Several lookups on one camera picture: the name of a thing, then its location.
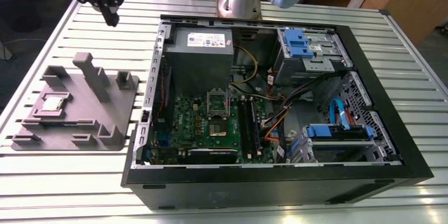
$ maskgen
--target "green motherboard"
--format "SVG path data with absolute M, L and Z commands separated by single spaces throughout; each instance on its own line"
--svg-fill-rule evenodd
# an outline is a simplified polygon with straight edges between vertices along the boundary
M 172 131 L 170 134 L 155 133 L 155 139 L 159 143 L 155 155 L 158 156 L 159 164 L 178 164 L 176 156 L 179 150 L 184 148 L 236 150 L 236 163 L 240 164 L 274 162 L 272 144 L 263 142 L 263 136 L 259 132 L 251 137 L 242 135 L 243 121 L 242 115 L 239 115 L 242 112 L 242 100 L 244 100 L 242 97 L 232 99 L 216 96 L 176 97 Z M 268 116 L 264 100 L 251 99 L 247 100 L 247 103 L 255 109 L 254 116 L 258 131 L 262 120 Z M 227 116 L 211 116 L 214 111 L 226 111 Z M 260 148 L 256 154 L 252 152 L 251 155 L 246 151 L 248 144 L 244 141 L 252 141 L 254 137 L 259 139 L 259 143 L 263 143 L 263 145 L 259 145 Z

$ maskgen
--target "ram slot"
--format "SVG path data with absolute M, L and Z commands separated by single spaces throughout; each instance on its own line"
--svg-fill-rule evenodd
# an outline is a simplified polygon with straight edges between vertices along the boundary
M 247 113 L 247 103 L 244 100 L 238 101 L 238 107 L 239 107 L 239 123 L 240 123 L 240 133 L 242 133 L 242 149 L 243 149 L 243 156 L 246 158 L 254 157 L 254 148 L 252 148 L 252 141 L 250 140 L 250 120 L 248 120 L 248 113 Z

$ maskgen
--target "slotted aluminum table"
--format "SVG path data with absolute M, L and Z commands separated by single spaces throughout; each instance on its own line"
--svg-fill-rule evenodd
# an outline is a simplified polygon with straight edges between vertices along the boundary
M 352 28 L 387 93 L 400 112 L 435 178 L 352 205 L 151 211 L 120 187 L 127 147 L 118 152 L 16 152 L 11 136 L 44 86 L 47 65 L 76 72 L 72 56 L 94 54 L 107 73 L 131 70 L 147 80 L 160 14 L 215 16 L 215 0 L 126 0 L 120 24 L 104 24 L 86 4 L 72 2 L 0 116 L 0 220 L 52 223 L 447 223 L 447 89 L 395 21 L 376 10 L 263 4 L 264 19 L 340 24 Z M 136 108 L 146 82 L 139 84 Z M 139 112 L 134 110 L 131 129 Z

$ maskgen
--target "power supply label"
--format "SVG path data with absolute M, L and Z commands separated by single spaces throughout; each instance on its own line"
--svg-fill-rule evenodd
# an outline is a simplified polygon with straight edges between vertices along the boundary
M 226 47 L 224 34 L 188 34 L 188 47 Z

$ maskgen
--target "motherboard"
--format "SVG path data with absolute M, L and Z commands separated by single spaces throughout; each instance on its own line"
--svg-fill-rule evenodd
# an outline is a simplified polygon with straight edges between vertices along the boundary
M 267 116 L 262 99 L 228 98 L 222 91 L 176 97 L 172 131 L 155 132 L 152 162 L 174 165 L 194 158 L 210 164 L 204 156 L 215 156 L 219 164 L 272 163 L 274 147 L 260 135 Z

